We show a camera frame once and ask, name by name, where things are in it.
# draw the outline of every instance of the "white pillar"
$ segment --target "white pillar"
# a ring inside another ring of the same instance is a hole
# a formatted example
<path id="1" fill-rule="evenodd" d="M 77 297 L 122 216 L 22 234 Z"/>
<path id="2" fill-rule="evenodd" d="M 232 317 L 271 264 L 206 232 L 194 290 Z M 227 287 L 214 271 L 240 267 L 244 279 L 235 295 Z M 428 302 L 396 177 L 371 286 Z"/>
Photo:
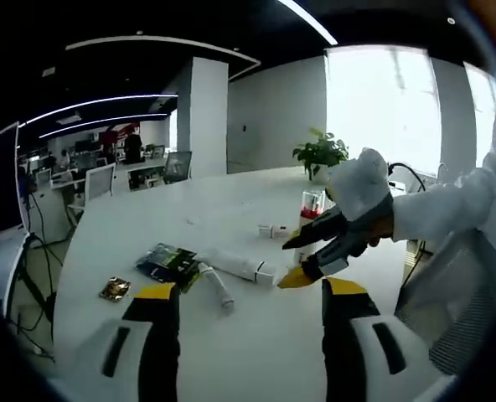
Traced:
<path id="1" fill-rule="evenodd" d="M 178 95 L 178 151 L 192 151 L 192 178 L 226 174 L 228 65 L 193 58 Z"/>
<path id="2" fill-rule="evenodd" d="M 453 183 L 475 168 L 477 130 L 468 75 L 463 65 L 432 59 L 442 120 L 442 152 L 438 179 Z"/>

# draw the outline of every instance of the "floor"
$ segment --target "floor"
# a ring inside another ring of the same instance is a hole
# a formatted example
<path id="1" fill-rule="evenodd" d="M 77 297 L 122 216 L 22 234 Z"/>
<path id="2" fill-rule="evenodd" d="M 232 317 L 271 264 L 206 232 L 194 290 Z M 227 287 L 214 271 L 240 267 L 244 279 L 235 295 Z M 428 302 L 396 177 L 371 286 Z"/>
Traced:
<path id="1" fill-rule="evenodd" d="M 50 250 L 60 259 L 64 261 L 65 254 L 70 245 L 70 240 L 49 245 Z M 409 241 L 406 249 L 406 265 L 403 275 L 403 281 L 409 275 L 412 267 L 416 263 L 415 254 L 417 250 L 417 243 Z M 59 275 L 61 271 L 60 263 L 51 254 L 47 253 L 49 257 L 50 272 L 52 277 L 53 291 L 56 291 Z M 27 272 L 32 280 L 36 283 L 41 290 L 44 297 L 50 294 L 50 281 L 47 258 L 43 248 L 31 249 L 27 253 Z M 417 267 L 414 269 L 413 274 L 421 271 L 429 260 L 430 255 L 425 253 L 421 260 L 418 262 Z M 53 354 L 53 341 L 51 338 L 51 324 L 46 319 L 45 315 L 41 315 L 41 309 L 32 295 L 25 287 L 22 281 L 17 281 L 13 293 L 13 300 L 11 306 L 11 317 L 14 322 L 18 323 L 23 328 L 32 328 L 35 323 L 35 329 L 28 331 L 16 331 L 19 342 L 22 343 L 25 353 L 29 356 L 30 361 L 41 373 L 46 376 L 56 375 L 56 366 L 54 362 L 45 356 L 45 353 L 52 356 Z M 44 352 L 35 347 L 29 339 L 37 343 Z"/>

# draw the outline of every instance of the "green plant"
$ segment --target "green plant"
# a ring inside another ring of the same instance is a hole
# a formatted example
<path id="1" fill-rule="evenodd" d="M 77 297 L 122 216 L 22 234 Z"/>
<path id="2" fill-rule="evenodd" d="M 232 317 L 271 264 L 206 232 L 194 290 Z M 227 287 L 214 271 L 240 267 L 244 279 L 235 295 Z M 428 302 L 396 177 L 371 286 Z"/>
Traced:
<path id="1" fill-rule="evenodd" d="M 300 148 L 292 150 L 292 157 L 303 162 L 310 180 L 318 173 L 320 165 L 335 166 L 349 159 L 349 149 L 343 141 L 335 141 L 331 132 L 324 133 L 315 128 L 310 128 L 309 132 L 317 137 L 317 142 L 301 144 Z"/>

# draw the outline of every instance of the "small packet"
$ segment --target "small packet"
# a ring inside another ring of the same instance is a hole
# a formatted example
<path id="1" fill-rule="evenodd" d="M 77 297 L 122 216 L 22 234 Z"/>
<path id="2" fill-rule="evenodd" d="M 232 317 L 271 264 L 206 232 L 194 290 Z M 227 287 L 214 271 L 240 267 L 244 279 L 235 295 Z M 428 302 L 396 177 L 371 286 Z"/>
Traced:
<path id="1" fill-rule="evenodd" d="M 129 291 L 129 287 L 131 287 L 131 282 L 113 276 L 108 280 L 105 288 L 99 294 L 99 297 L 103 297 L 111 302 L 118 302 Z"/>

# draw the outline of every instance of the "window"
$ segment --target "window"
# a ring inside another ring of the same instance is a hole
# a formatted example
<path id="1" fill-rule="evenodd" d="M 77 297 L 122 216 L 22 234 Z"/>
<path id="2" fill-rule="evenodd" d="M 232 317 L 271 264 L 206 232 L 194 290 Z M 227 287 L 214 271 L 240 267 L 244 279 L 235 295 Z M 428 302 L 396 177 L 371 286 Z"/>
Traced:
<path id="1" fill-rule="evenodd" d="M 170 139 L 168 152 L 178 150 L 178 111 L 177 109 L 170 115 Z"/>
<path id="2" fill-rule="evenodd" d="M 328 51 L 328 131 L 388 162 L 436 175 L 442 129 L 431 61 L 420 49 L 354 46 Z"/>
<path id="3" fill-rule="evenodd" d="M 496 113 L 496 92 L 493 77 L 470 64 L 464 63 L 472 90 L 475 107 L 475 126 L 477 129 L 477 160 L 475 166 L 481 167 L 483 159 L 492 144 L 493 121 Z"/>

